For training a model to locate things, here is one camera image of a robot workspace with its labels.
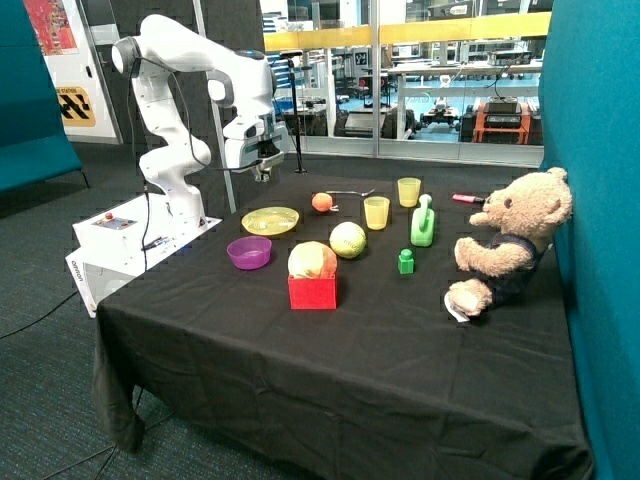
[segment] fork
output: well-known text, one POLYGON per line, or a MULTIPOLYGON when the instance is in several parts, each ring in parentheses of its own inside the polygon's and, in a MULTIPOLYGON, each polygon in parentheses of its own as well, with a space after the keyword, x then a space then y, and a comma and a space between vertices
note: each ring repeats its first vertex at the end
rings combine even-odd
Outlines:
POLYGON ((327 193, 351 193, 353 195, 360 195, 361 197, 368 197, 369 195, 371 195, 373 192, 375 192, 375 188, 372 188, 370 191, 368 192, 352 192, 352 191, 344 191, 344 190, 327 190, 327 193))

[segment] yellow warning sign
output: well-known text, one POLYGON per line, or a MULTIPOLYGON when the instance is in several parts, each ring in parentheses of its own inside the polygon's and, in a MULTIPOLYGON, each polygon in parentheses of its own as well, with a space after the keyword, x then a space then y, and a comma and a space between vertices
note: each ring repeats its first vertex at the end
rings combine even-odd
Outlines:
POLYGON ((59 87, 58 103, 65 127, 94 127, 96 117, 91 109, 89 95, 82 87, 59 87))

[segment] yellow railing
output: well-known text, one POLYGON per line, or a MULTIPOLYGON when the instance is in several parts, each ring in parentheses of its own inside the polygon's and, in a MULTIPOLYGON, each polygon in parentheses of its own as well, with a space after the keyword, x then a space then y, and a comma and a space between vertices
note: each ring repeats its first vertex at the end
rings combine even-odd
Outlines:
MULTIPOLYGON (((492 15, 437 22, 414 22, 380 26, 380 43, 439 42, 547 35, 551 13, 492 15)), ((265 50, 316 49, 370 45, 369 26, 331 28, 311 32, 268 33, 265 50)))

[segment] red box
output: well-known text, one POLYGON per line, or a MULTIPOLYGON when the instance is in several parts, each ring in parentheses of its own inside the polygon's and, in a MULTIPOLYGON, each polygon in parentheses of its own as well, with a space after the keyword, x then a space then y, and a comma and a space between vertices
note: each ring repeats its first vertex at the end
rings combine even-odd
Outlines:
POLYGON ((293 310, 335 310, 338 306, 338 279, 293 278, 289 275, 289 299, 293 310))

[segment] sign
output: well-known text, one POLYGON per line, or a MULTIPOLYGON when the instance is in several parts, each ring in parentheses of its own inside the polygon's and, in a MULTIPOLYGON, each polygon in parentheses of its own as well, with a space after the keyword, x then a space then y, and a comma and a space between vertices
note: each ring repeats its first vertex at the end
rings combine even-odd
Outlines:
POLYGON ((23 0, 42 55, 78 53, 62 0, 23 0))
POLYGON ((356 52, 354 57, 356 65, 369 65, 369 54, 367 52, 356 52))
POLYGON ((81 87, 58 87, 58 103, 65 127, 93 127, 96 117, 91 109, 89 95, 81 87))

